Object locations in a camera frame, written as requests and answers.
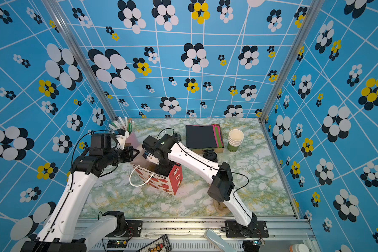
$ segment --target white rope handle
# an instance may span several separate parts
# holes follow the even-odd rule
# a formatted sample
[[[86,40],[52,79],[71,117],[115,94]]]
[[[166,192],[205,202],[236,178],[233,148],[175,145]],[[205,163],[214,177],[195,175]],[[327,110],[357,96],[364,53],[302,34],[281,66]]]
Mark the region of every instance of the white rope handle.
[[[150,178],[147,179],[147,181],[144,182],[143,184],[141,184],[141,185],[134,185],[134,184],[132,184],[131,179],[132,179],[132,174],[133,174],[133,172],[135,171],[135,169],[136,169],[137,167],[140,167],[140,165],[136,165],[135,168],[133,169],[133,171],[131,172],[130,176],[129,176],[129,183],[130,183],[132,186],[134,186],[134,187],[140,187],[140,186],[142,186],[142,185],[147,184],[148,181],[150,181],[150,179],[151,179],[151,178],[154,176],[154,174],[155,174],[155,172],[153,172],[153,174],[151,174]]]

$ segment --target marble tabletop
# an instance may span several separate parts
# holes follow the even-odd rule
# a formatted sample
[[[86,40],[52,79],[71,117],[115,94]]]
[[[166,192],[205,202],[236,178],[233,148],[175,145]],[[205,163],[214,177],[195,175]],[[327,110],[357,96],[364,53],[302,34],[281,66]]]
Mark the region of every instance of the marble tabletop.
[[[210,124],[220,124],[225,146],[231,129],[240,129],[245,135],[237,152],[231,153],[225,147],[223,153],[218,153],[218,163],[225,161],[230,164],[232,171],[249,178],[249,184],[237,192],[246,206],[259,216],[293,215],[256,118],[135,119],[135,133],[142,142],[148,135],[156,137],[162,129],[173,128],[181,134],[182,143],[185,144],[185,125]],[[131,186],[131,165],[120,165],[114,173],[97,180],[80,218],[97,218],[99,211],[104,213],[112,210],[123,211],[127,218],[232,216],[231,213],[218,213],[212,198],[207,194],[209,184],[191,170],[182,168],[182,183],[176,195],[172,196],[149,185],[138,188]],[[236,188],[247,182],[244,176],[233,174],[233,177]],[[137,185],[142,181],[133,174],[132,183]]]

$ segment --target black mounting plate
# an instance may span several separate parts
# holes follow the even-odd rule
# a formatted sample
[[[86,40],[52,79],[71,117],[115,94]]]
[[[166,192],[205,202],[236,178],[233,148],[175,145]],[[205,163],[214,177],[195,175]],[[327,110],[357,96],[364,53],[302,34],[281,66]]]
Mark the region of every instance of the black mounting plate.
[[[237,221],[225,221],[225,227],[228,229],[226,232],[227,238],[241,238],[246,237],[241,234],[242,226],[237,223]],[[256,228],[260,231],[260,236],[262,238],[269,237],[269,231],[267,230],[265,221],[256,221]],[[259,238],[259,235],[254,233],[252,238]]]
[[[134,229],[133,237],[140,237],[143,221],[141,221],[141,220],[140,221],[126,220],[126,222],[127,222],[127,226],[128,227],[131,227],[131,228]],[[129,231],[127,229],[126,233],[123,234],[121,237],[128,238],[130,236],[131,236],[131,233],[129,233]],[[115,236],[113,235],[113,233],[108,234],[106,237],[115,238]]]

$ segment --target blue patterned wallpaper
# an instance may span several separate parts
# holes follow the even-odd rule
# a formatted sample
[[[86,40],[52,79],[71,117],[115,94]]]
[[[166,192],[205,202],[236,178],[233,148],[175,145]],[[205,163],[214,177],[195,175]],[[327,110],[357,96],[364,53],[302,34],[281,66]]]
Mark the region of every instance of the blue patterned wallpaper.
[[[255,117],[311,0],[58,3],[118,115]]]
[[[41,1],[0,1],[0,251],[35,239],[107,115]]]
[[[322,251],[378,251],[378,0],[327,0],[265,124]]]

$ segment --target table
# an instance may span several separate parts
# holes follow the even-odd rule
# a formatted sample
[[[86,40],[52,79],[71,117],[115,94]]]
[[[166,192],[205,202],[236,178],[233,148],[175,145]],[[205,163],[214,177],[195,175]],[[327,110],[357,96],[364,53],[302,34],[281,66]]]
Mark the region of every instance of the table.
[[[135,119],[135,133],[142,142],[148,135],[156,137],[162,129],[173,128],[181,134],[185,144],[185,125],[196,124],[220,124],[225,146],[231,129],[242,130],[245,138],[238,151],[231,153],[225,147],[223,153],[218,153],[218,163],[225,161],[232,171],[249,178],[249,184],[237,193],[256,215],[294,215],[257,118]],[[131,186],[131,165],[120,165],[114,173],[98,179],[80,218],[97,218],[99,211],[111,210],[123,211],[126,218],[232,216],[231,213],[219,214],[215,210],[212,198],[207,194],[209,184],[191,170],[182,169],[182,183],[176,195],[172,196],[149,185]],[[233,174],[233,177],[236,188],[247,182],[244,176]],[[142,182],[133,174],[132,183]]]

